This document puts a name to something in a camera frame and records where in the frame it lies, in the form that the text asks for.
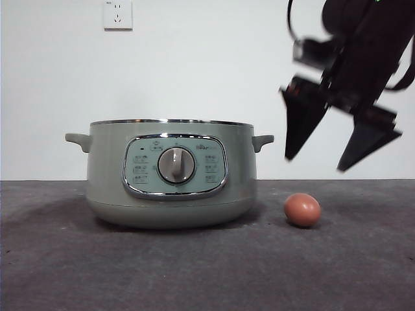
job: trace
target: egg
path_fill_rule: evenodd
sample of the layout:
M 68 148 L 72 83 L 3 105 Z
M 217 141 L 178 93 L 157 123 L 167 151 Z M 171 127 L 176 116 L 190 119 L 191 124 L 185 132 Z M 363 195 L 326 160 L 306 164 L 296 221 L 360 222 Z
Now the egg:
M 289 196 L 284 203 L 284 212 L 289 222 L 300 227 L 310 227 L 320 219 L 320 204 L 306 193 Z

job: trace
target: button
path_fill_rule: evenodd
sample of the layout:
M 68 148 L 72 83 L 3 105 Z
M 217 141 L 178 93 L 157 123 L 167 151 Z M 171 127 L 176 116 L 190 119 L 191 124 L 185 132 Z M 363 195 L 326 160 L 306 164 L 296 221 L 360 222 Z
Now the button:
M 217 155 L 205 155 L 206 163 L 218 163 L 219 157 Z
M 147 166 L 146 165 L 139 165 L 132 169 L 132 172 L 135 174 L 147 174 Z
M 163 146 L 151 146 L 151 151 L 163 151 Z
M 205 182 L 206 183 L 217 183 L 219 181 L 219 177 L 217 175 L 206 175 Z
M 148 176 L 147 175 L 134 176 L 133 182 L 140 183 L 140 184 L 148 183 Z
M 206 165 L 205 166 L 205 172 L 206 173 L 217 173 L 218 172 L 218 166 L 217 165 Z
M 148 157 L 146 155 L 136 155 L 133 161 L 134 163 L 148 163 Z

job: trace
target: chrome trim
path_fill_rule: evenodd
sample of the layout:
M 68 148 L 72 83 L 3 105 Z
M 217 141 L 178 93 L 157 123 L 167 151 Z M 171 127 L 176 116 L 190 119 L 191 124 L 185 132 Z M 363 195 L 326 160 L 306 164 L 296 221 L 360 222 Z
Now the chrome trim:
M 139 140 L 139 139 L 146 139 L 146 138 L 169 138 L 169 137 L 209 139 L 209 140 L 212 140 L 212 141 L 215 141 L 215 142 L 219 143 L 219 146 L 222 148 L 222 155 L 223 155 L 223 161 L 224 161 L 224 167 L 225 167 L 225 176 L 222 179 L 222 181 L 220 182 L 220 184 L 218 186 L 216 186 L 215 188 L 212 188 L 212 189 L 209 189 L 209 190 L 205 190 L 205 191 L 200 191 L 200 192 L 179 192 L 179 193 L 147 192 L 147 191 L 142 191 L 142 190 L 139 190 L 137 188 L 134 188 L 127 181 L 126 174 L 125 174 L 126 162 L 127 162 L 127 154 L 128 154 L 128 150 L 130 149 L 130 145 L 134 141 Z M 216 137 L 213 137 L 213 136 L 201 136 L 201 135 L 197 135 L 197 134 L 193 134 L 193 135 L 191 135 L 191 134 L 168 134 L 168 133 L 152 134 L 152 135 L 138 135 L 138 136 L 135 136 L 133 139 L 131 139 L 128 142 L 127 146 L 126 146 L 125 155 L 124 155 L 124 161 L 123 161 L 123 170 L 121 172 L 121 176 L 122 176 L 121 181 L 123 183 L 123 186 L 124 186 L 125 190 L 128 193 L 130 193 L 131 195 L 135 196 L 136 198 L 148 199 L 148 200 L 158 200 L 158 201 L 165 201 L 165 200 L 169 200 L 169 201 L 173 201 L 173 200 L 195 200 L 195 199 L 208 198 L 210 196 L 215 195 L 220 190 L 222 190 L 222 188 L 228 182 L 228 179 L 229 179 L 228 158 L 226 157 L 225 147 L 222 144 L 222 142 L 219 139 L 217 139 Z
M 96 121 L 90 125 L 100 124 L 115 124 L 115 123 L 195 123 L 195 124 L 221 124 L 221 125 L 234 125 L 234 126 L 248 126 L 253 128 L 252 124 L 239 123 L 239 122 L 228 122 L 228 121 L 214 121 L 214 120 L 191 120 L 191 119 L 125 119 L 125 120 L 107 120 L 107 121 Z

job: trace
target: power socket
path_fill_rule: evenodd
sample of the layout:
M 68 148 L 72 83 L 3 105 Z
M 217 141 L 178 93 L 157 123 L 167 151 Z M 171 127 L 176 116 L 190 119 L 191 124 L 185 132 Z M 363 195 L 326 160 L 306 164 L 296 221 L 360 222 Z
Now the power socket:
M 104 2 L 105 30 L 132 30 L 132 0 Z

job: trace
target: stainless steel rim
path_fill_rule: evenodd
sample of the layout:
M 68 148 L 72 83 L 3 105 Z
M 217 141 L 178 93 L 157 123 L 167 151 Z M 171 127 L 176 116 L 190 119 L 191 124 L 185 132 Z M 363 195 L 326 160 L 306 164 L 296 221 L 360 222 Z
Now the stainless steel rim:
M 213 121 L 213 120 L 191 120 L 191 119 L 125 119 L 125 120 L 107 120 L 92 122 L 91 125 L 100 124 L 116 124 L 116 123 L 195 123 L 195 124 L 222 124 L 234 126 L 254 126 L 247 123 L 227 122 L 227 121 Z

